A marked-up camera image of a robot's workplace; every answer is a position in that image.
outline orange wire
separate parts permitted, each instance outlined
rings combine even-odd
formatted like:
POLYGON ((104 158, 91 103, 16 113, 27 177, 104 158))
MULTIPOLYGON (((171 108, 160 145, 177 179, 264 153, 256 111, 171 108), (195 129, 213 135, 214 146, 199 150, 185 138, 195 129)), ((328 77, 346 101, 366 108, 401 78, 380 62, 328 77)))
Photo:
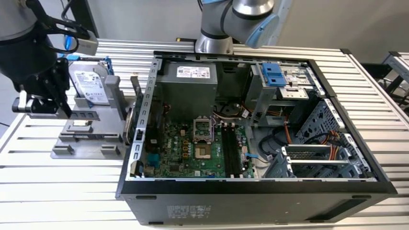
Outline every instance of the orange wire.
POLYGON ((273 112, 273 111, 268 111, 268 113, 269 114, 272 114, 272 115, 276 115, 276 116, 278 116, 280 115, 280 113, 278 112, 273 112))
POLYGON ((332 145, 330 145, 330 157, 329 157, 329 160, 332 161, 332 145))
POLYGON ((288 142, 288 144, 292 144, 292 138, 290 138, 289 132, 288 132, 286 121, 288 121, 288 116, 285 116, 285 120, 284 120, 284 129, 285 129, 285 135, 286 135, 286 142, 288 142))
POLYGON ((324 141, 321 142, 321 145, 325 145, 325 144, 326 144, 328 139, 329 139, 329 134, 326 135, 326 137, 325 137, 324 141))
POLYGON ((333 160, 336 160, 338 150, 340 150, 340 146, 337 147, 337 149, 336 149, 336 151, 334 151, 334 153, 333 153, 333 157, 332 157, 332 158, 333 158, 333 160))

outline power supply label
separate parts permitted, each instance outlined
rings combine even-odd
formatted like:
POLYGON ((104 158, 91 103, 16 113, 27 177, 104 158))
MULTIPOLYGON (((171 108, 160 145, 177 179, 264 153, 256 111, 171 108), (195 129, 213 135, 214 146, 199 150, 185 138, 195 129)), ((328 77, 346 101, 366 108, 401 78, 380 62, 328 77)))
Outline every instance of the power supply label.
POLYGON ((211 78, 211 68, 209 67, 193 67, 193 66, 180 66, 177 67, 179 78, 211 78))

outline white wall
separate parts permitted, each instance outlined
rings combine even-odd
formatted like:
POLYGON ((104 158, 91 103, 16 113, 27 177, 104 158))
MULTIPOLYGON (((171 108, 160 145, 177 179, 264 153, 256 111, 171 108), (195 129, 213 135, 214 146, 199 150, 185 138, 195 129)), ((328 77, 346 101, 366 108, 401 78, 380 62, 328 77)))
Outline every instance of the white wall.
POLYGON ((88 0, 101 38, 173 42, 199 38, 196 0, 88 0))
POLYGON ((408 0, 293 0, 278 46, 349 48, 361 62, 409 51, 408 0))
MULTIPOLYGON (((196 0, 88 2, 101 38, 199 38, 196 0)), ((349 48, 360 61, 380 62, 389 50, 409 51, 408 23, 409 0, 293 0, 277 45, 349 48)))

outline ram slot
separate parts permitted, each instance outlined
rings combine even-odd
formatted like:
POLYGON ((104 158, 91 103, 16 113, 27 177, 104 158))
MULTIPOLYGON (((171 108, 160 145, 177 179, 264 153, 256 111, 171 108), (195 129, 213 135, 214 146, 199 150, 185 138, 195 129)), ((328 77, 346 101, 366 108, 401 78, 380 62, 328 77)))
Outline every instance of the ram slot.
POLYGON ((240 158, 236 140, 234 127, 226 126, 221 128, 224 168, 226 177, 238 177, 240 175, 240 158))

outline white label sticker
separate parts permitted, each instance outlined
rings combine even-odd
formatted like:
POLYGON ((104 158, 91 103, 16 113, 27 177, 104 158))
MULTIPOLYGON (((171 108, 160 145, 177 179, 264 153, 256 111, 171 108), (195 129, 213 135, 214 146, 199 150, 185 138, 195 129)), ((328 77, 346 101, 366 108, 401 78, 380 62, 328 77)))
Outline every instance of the white label sticker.
POLYGON ((211 78, 209 67, 180 66, 177 67, 179 78, 211 78))
POLYGON ((95 104, 108 103, 100 75, 95 72, 85 71, 75 71, 75 75, 85 99, 95 104))
POLYGON ((246 109, 244 110, 241 116, 242 116, 244 118, 248 118, 248 116, 249 116, 249 111, 248 111, 246 109))

